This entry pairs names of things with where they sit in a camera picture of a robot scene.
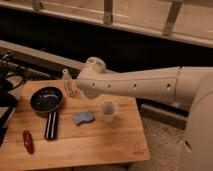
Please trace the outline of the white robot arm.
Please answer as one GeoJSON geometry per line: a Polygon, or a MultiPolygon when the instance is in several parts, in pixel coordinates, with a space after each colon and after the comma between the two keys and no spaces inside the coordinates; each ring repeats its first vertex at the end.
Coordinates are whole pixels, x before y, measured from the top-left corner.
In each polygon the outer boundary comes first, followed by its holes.
{"type": "Polygon", "coordinates": [[[89,98],[113,94],[188,106],[178,171],[213,171],[213,67],[109,74],[103,60],[90,57],[76,84],[89,98]]]}

